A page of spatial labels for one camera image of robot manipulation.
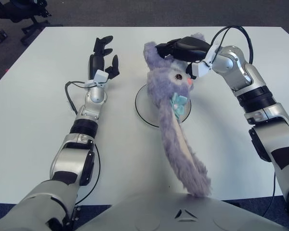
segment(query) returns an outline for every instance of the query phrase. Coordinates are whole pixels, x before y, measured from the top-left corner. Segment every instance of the white table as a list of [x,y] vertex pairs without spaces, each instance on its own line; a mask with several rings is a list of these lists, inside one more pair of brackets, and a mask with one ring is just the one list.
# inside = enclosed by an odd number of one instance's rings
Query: white table
[[[210,41],[220,27],[59,27],[46,28],[0,81],[0,203],[18,203],[49,178],[50,164],[75,115],[64,93],[67,81],[87,79],[95,38],[113,35],[108,45],[119,57],[120,76],[109,82],[108,101],[96,143],[101,178],[83,204],[114,204],[136,193],[185,192],[165,157],[159,130],[136,114],[135,95],[146,82],[143,45],[201,32]],[[254,65],[289,114],[289,35],[279,27],[246,27]],[[224,45],[247,55],[245,38],[230,30]],[[84,91],[70,88],[77,108]],[[192,111],[183,129],[212,179],[212,197],[222,200],[271,196],[273,166],[254,150],[243,110],[223,78],[211,72],[195,81]],[[79,191],[85,195],[89,186]],[[277,186],[276,194],[280,195]]]

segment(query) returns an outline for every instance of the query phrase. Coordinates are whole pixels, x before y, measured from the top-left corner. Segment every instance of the chair leg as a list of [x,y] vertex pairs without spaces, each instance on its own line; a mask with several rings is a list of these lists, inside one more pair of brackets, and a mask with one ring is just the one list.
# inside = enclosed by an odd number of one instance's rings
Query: chair leg
[[32,28],[34,28],[36,26],[37,26],[36,24],[33,24],[31,26],[27,26],[27,27],[21,28],[21,30],[23,31],[24,34],[27,34],[29,30],[31,30]]
[[37,29],[38,29],[37,27],[32,28],[31,30],[28,31],[28,33],[26,33],[25,36],[23,36],[23,37],[21,38],[20,41],[22,42],[23,45],[25,45],[25,46],[28,45],[28,43],[26,42],[26,39],[29,38],[31,35],[33,35],[33,33],[34,33]]
[[31,17],[31,20],[33,21],[33,23],[34,24],[39,24],[38,22],[37,22],[37,20],[35,19],[35,17],[33,16],[33,17]]

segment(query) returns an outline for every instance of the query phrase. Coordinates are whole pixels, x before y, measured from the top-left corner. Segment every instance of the round base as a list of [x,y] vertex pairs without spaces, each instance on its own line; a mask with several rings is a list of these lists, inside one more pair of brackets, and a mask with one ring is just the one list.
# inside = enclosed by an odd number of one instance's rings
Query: round base
[[[135,99],[136,111],[140,118],[156,128],[159,128],[158,108],[153,104],[148,96],[148,87],[144,85],[140,88]],[[186,120],[191,112],[191,101],[189,100],[184,107],[184,115],[180,116],[180,122]]]

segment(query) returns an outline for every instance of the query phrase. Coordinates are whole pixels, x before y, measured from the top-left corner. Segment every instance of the black cable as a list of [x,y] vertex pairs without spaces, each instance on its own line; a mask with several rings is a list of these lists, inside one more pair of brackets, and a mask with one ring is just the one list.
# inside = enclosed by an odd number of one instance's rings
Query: black cable
[[223,38],[222,38],[221,43],[220,43],[220,45],[219,45],[219,47],[218,47],[218,49],[217,49],[217,51],[216,51],[216,54],[215,54],[214,58],[213,58],[213,60],[212,60],[212,63],[213,63],[214,60],[216,59],[216,56],[217,56],[218,52],[220,51],[220,48],[222,47],[223,39],[225,38],[227,32],[228,32],[230,29],[231,29],[231,28],[227,29],[227,30],[225,31],[225,33],[223,34]]
[[[75,107],[75,105],[74,105],[71,97],[70,97],[69,94],[68,94],[68,90],[67,90],[68,86],[71,85],[71,84],[74,84],[75,86],[77,86],[77,87],[79,87],[79,88],[90,89],[90,88],[95,88],[95,87],[97,87],[97,85],[90,86],[90,87],[82,87],[82,86],[77,85],[76,83],[82,83],[82,84],[84,84],[84,82],[81,82],[81,81],[69,81],[69,82],[67,82],[66,85],[65,85],[65,91],[66,91],[66,97],[67,97],[67,99],[68,99],[68,102],[69,102],[69,104],[71,105],[71,107],[72,107],[73,111],[75,112],[75,114],[77,115],[78,111],[76,110],[76,107]],[[95,187],[96,187],[96,185],[97,185],[97,182],[98,182],[98,180],[99,180],[99,178],[100,178],[100,174],[101,174],[101,158],[100,158],[100,153],[99,153],[99,151],[98,151],[98,148],[97,148],[96,144],[94,144],[94,145],[95,145],[95,148],[96,148],[97,157],[98,157],[98,164],[99,164],[97,179],[96,179],[96,182],[95,182],[93,188],[90,190],[90,192],[88,192],[88,194],[85,195],[81,200],[79,200],[78,202],[76,202],[75,205],[78,205],[80,202],[82,202],[83,200],[85,200],[85,199],[93,192],[93,190],[95,189]]]
[[208,65],[207,62],[204,61],[204,60],[200,60],[200,61],[197,61],[197,62],[195,62],[195,63],[198,64],[198,63],[200,63],[200,62],[204,62],[204,64],[205,64],[207,67],[210,67],[210,65]]
[[221,29],[219,32],[217,32],[216,35],[213,37],[213,39],[212,39],[212,41],[211,41],[211,46],[213,45],[215,39],[217,38],[217,36],[218,36],[220,33],[222,33],[224,30],[227,30],[227,31],[225,32],[225,34],[224,34],[224,37],[225,37],[225,35],[226,35],[226,33],[228,32],[228,30],[231,29],[231,28],[238,29],[239,31],[241,31],[241,32],[244,34],[244,36],[245,36],[245,38],[246,38],[246,40],[247,40],[248,46],[249,46],[249,50],[250,50],[250,60],[249,60],[249,63],[252,64],[253,59],[254,59],[254,51],[253,51],[253,48],[252,48],[251,40],[250,40],[250,37],[249,37],[248,33],[246,32],[246,30],[245,30],[243,27],[241,27],[241,26],[226,26],[226,27],[224,27],[224,28]]
[[84,201],[84,200],[93,192],[93,190],[95,189],[95,187],[96,187],[96,185],[97,185],[97,182],[98,182],[98,180],[99,180],[99,178],[100,178],[100,174],[101,174],[101,158],[100,158],[100,153],[99,153],[99,151],[98,151],[98,148],[97,148],[96,144],[95,144],[95,148],[96,148],[97,157],[98,157],[98,164],[99,164],[99,169],[98,169],[98,175],[97,175],[96,182],[95,182],[93,188],[90,190],[90,192],[88,192],[88,194],[85,195],[81,200],[79,200],[78,202],[76,202],[75,205],[78,205],[80,202]]
[[71,85],[71,84],[74,84],[75,86],[77,86],[77,87],[79,87],[79,88],[90,89],[90,88],[95,88],[95,87],[97,87],[97,85],[93,85],[93,86],[90,86],[90,87],[82,87],[82,86],[77,85],[76,83],[82,83],[82,84],[84,84],[84,82],[81,82],[81,81],[69,81],[69,82],[67,82],[66,85],[65,85],[65,92],[66,92],[66,97],[67,97],[67,100],[68,100],[69,104],[71,105],[73,111],[74,111],[75,114],[77,115],[78,111],[77,111],[77,109],[76,109],[73,101],[71,100],[71,97],[70,97],[69,94],[68,94],[68,86]]
[[274,196],[275,196],[275,185],[276,185],[276,176],[275,176],[275,173],[274,173],[274,186],[273,186],[273,195],[272,195],[272,199],[271,199],[271,202],[270,202],[269,206],[267,207],[267,209],[266,209],[265,212],[263,213],[262,217],[265,216],[265,214],[267,213],[267,211],[269,210],[269,208],[270,208],[271,205],[273,204]]

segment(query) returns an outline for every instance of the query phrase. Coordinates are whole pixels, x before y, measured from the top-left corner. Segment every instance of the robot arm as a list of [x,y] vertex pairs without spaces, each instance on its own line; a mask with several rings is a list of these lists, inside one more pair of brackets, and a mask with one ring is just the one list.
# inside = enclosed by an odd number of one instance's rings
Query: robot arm
[[289,213],[289,116],[238,47],[223,47],[217,55],[216,48],[212,46],[202,62],[192,63],[193,75],[201,76],[212,69],[225,79],[247,122],[254,125],[249,133],[259,157],[274,166]]
[[94,167],[94,138],[103,104],[108,78],[118,72],[118,57],[112,67],[104,71],[104,56],[112,49],[104,47],[112,36],[97,39],[89,60],[89,80],[85,83],[85,104],[79,109],[70,133],[66,135],[51,169],[50,179],[35,187],[2,219],[0,231],[72,230],[75,201],[80,186],[91,181]]

